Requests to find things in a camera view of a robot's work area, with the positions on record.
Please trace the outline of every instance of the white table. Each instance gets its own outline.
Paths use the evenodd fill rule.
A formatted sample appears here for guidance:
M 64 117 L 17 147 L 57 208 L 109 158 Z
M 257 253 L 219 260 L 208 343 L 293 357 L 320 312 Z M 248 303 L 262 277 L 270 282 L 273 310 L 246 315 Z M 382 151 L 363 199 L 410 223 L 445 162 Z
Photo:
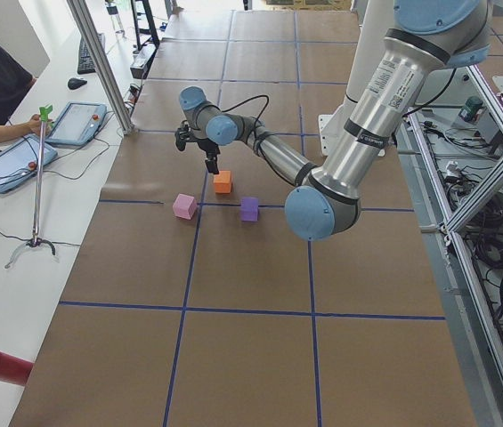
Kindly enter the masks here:
M 53 105 L 55 118 L 68 101 L 107 104 L 108 99 L 96 74 L 83 77 L 88 84 L 70 91 L 67 81 L 75 77 L 80 35 L 75 31 L 38 78 L 26 99 L 12 117 L 13 123 L 27 120 L 40 106 Z M 129 66 L 133 61 L 132 40 L 107 37 L 108 57 L 123 95 L 134 82 Z M 109 149 L 97 158 L 85 175 L 70 181 L 53 173 L 44 175 L 40 237 L 52 241 L 80 244 L 96 207 L 101 186 L 106 181 L 122 133 L 113 117 L 98 135 Z M 68 176 L 77 176 L 89 161 L 107 145 L 92 141 L 85 148 L 60 159 L 51 167 Z M 68 149 L 58 149 L 63 155 Z M 0 230 L 8 235 L 31 237 L 34 212 L 35 179 L 13 192 L 0 195 Z M 12 251 L 20 241 L 0 236 L 0 351 L 27 360 L 35 360 L 78 248 L 56 245 L 53 257 L 48 246 L 27 248 L 13 266 L 6 270 Z M 23 388 L 0 383 L 0 427 L 7 425 L 18 405 Z

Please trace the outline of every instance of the computer mouse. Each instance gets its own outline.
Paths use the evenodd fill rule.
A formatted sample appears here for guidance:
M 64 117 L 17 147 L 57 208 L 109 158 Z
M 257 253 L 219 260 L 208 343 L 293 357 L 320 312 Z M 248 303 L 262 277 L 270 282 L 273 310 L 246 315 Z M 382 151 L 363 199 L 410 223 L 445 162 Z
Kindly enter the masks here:
M 86 85 L 87 81 L 81 77 L 72 77 L 67 82 L 67 87 L 74 91 L 75 89 L 81 87 L 82 85 Z

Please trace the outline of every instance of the light blue tablet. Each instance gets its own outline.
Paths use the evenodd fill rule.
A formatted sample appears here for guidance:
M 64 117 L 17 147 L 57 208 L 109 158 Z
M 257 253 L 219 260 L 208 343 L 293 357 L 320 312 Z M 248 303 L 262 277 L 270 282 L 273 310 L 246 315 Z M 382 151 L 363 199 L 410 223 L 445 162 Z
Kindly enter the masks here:
M 70 102 L 57 117 L 45 142 L 54 147 L 82 147 L 99 130 L 107 106 L 90 102 Z
M 36 174 L 39 139 L 26 136 L 0 153 L 0 193 L 15 189 Z M 44 165 L 53 161 L 57 150 L 45 144 Z

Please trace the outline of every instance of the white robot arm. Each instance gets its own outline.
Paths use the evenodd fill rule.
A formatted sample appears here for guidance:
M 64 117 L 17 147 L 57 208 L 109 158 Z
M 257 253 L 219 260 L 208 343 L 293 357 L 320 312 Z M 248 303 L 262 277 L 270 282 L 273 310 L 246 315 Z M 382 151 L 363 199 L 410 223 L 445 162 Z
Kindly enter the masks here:
M 396 26 L 385 35 L 385 55 L 322 166 L 255 118 L 224 114 L 195 86 L 180 95 L 186 122 L 176 133 L 178 148 L 197 142 L 213 173 L 217 145 L 243 141 L 296 187 L 285 215 L 300 238 L 318 240 L 349 229 L 360 216 L 361 180 L 429 73 L 472 65 L 488 54 L 490 0 L 395 0 L 391 7 Z

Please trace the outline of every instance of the label on robot arm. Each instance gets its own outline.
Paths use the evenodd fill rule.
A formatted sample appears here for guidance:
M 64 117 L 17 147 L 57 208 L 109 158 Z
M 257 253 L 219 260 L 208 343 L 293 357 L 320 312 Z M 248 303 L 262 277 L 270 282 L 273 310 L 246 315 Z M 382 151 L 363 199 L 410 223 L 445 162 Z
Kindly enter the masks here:
M 422 80 L 423 73 L 404 64 L 382 60 L 368 89 L 375 98 L 381 98 L 384 107 L 399 113 L 406 109 Z

